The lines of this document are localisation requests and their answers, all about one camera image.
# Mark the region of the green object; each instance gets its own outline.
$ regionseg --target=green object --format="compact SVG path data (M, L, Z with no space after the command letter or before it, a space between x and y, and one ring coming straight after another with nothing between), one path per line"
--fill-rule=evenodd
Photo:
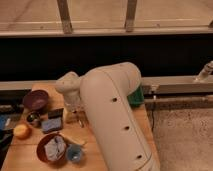
M127 96L127 99L131 107L139 107L144 101L141 85L132 94Z

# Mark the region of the gray floor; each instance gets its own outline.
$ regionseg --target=gray floor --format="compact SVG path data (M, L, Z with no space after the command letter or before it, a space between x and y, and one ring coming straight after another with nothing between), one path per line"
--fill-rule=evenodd
M74 28L123 28L127 0L67 0ZM212 0L138 0L135 27L209 25ZM56 0L1 0L0 31L61 29Z
M151 124L153 103L146 103ZM213 102L205 98L157 100L154 139L162 171L213 170Z

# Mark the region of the brown bowl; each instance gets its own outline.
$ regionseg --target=brown bowl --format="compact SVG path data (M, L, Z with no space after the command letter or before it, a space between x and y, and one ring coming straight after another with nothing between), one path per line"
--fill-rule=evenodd
M66 152L66 148L65 150L63 151L63 153L61 154L61 156L55 160L55 161L50 161L48 160L47 156L46 156L46 153L45 153L45 148L44 146L55 136L61 136L59 133L52 133L52 134L48 134L46 135L45 137L43 137L38 146L37 146L37 149L36 149L36 153L37 153L37 157L39 158L39 160L41 160L42 162L45 162L45 163L48 163L48 164L56 164L58 163L60 160L62 160L65 152Z
M49 95L44 90L34 90L23 98L23 105L30 111L41 110L48 103Z

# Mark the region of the cup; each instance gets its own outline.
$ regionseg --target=cup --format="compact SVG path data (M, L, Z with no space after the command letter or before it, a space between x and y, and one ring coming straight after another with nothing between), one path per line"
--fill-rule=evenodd
M41 120L39 114L36 112L31 112L27 116L27 122L32 125L33 127L39 127L41 125Z
M69 147L66 150L66 158L67 160L78 163L81 161L83 156L83 151L81 149L81 146L77 144L70 144Z

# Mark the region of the black wall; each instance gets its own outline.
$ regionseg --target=black wall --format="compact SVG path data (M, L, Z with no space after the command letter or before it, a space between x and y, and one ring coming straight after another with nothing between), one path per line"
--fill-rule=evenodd
M195 75L210 60L213 34L0 39L0 81L57 79L122 61L143 76Z

